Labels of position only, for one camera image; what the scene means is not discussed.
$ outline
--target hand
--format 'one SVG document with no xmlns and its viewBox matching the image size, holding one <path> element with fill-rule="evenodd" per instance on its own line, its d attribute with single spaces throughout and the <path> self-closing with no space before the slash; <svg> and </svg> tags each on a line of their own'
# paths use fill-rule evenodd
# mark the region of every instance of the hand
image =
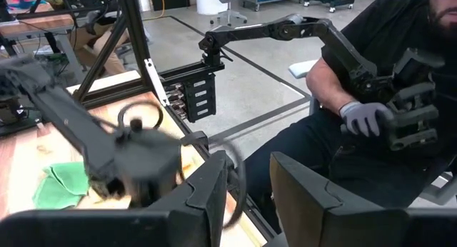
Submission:
<svg viewBox="0 0 457 247">
<path fill-rule="evenodd" d="M 358 135 L 361 132 L 367 137 L 371 134 L 379 136 L 379 119 L 393 119 L 392 111 L 380 103 L 352 101 L 341 107 L 339 113 L 351 133 Z"/>
</svg>

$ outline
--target table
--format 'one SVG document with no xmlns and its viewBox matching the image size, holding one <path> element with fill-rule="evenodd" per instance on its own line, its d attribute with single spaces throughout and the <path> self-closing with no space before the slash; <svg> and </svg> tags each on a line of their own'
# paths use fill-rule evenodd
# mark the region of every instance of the table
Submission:
<svg viewBox="0 0 457 247">
<path fill-rule="evenodd" d="M 136 71 L 129 71 L 99 79 L 94 82 L 91 91 L 138 77 Z M 78 86 L 73 86 L 67 89 L 69 92 L 73 92 L 77 88 Z M 146 93 L 90 110 L 90 113 L 116 124 L 119 110 L 126 104 L 138 100 L 158 102 L 152 93 Z M 164 121 L 159 130 L 175 137 L 184 136 L 166 110 L 163 109 L 163 111 Z M 127 112 L 126 121 L 132 117 L 141 117 L 144 126 L 153 126 L 156 123 L 157 115 L 158 112 L 153 108 L 137 106 Z M 181 154 L 186 176 L 193 173 L 204 162 L 193 146 L 181 147 Z M 81 155 L 50 123 L 41 129 L 33 128 L 0 140 L 0 218 L 11 213 L 34 209 L 32 196 L 44 177 L 42 168 L 52 163 L 72 161 L 82 161 Z M 130 198 L 126 196 L 119 201 L 100 200 L 93 191 L 89 191 L 89 196 L 84 197 L 76 208 L 127 208 Z M 227 193 L 225 219 L 229 218 L 235 205 L 236 202 Z M 242 216 L 236 226 L 224 231 L 221 238 L 221 246 L 263 246 L 265 243 L 265 238 L 246 214 Z"/>
<path fill-rule="evenodd" d="M 36 8 L 36 12 L 51 11 L 52 7 L 50 4 L 40 4 Z M 10 11 L 10 14 L 24 13 L 27 10 L 14 9 Z M 24 19 L 20 20 L 17 24 L 0 24 L 0 34 L 6 39 L 17 40 L 24 39 L 27 36 L 33 36 L 43 33 L 54 33 L 54 37 L 60 43 L 62 51 L 66 54 L 69 60 L 69 67 L 75 73 L 75 77 L 81 83 L 84 79 L 81 67 L 79 66 L 76 54 L 73 51 L 66 32 L 74 29 L 74 22 L 70 15 L 56 15 L 47 16 L 36 19 Z"/>
</svg>

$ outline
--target green cloth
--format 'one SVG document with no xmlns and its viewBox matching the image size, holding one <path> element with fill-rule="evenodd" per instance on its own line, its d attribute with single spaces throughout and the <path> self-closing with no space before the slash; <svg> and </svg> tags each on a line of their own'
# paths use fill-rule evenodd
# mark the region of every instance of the green cloth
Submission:
<svg viewBox="0 0 457 247">
<path fill-rule="evenodd" d="M 46 178 L 37 188 L 36 208 L 61 209 L 76 206 L 89 189 L 82 162 L 57 163 L 43 169 Z"/>
</svg>

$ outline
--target gray floor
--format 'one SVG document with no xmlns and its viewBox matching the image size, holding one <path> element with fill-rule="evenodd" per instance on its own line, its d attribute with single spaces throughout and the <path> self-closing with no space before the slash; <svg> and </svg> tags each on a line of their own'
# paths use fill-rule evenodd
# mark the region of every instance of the gray floor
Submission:
<svg viewBox="0 0 457 247">
<path fill-rule="evenodd" d="M 248 17 L 248 24 L 258 24 L 281 18 L 289 14 L 299 13 L 303 16 L 327 18 L 342 29 L 374 0 L 356 0 L 353 9 L 337 8 L 336 13 L 328 12 L 328 7 L 311 4 L 303 7 L 297 1 L 280 1 L 261 5 L 260 11 L 241 8 L 233 5 L 233 9 Z M 145 13 L 144 18 L 157 16 L 159 13 Z M 196 7 L 166 11 L 166 15 L 175 16 L 190 26 L 205 32 L 217 26 L 210 25 L 210 16 L 196 13 Z M 233 26 L 243 25 L 242 21 L 232 21 Z M 201 51 L 198 42 L 202 36 L 173 19 L 156 19 L 145 21 L 144 25 L 154 39 L 150 45 L 151 56 L 159 71 L 198 61 Z M 304 80 L 295 80 L 288 72 L 289 65 L 301 61 L 318 59 L 321 55 L 322 43 L 319 39 L 301 39 L 289 42 L 273 39 L 258 39 L 233 42 L 227 47 L 248 57 L 256 64 L 268 69 L 275 75 L 291 84 L 309 92 Z M 214 136 L 240 123 L 277 109 L 303 98 L 302 95 L 273 80 L 246 62 L 229 55 L 233 63 L 225 61 L 226 69 L 216 73 L 217 114 L 189 123 L 193 131 L 203 130 L 208 136 Z M 243 158 L 248 157 L 258 147 L 274 137 L 281 129 L 308 115 L 308 103 L 290 111 L 277 115 L 267 121 L 238 132 L 228 139 L 239 148 Z M 214 144 L 211 151 L 222 148 Z M 455 200 L 447 206 L 455 206 Z M 432 203 L 418 198 L 412 206 L 432 207 Z"/>
</svg>

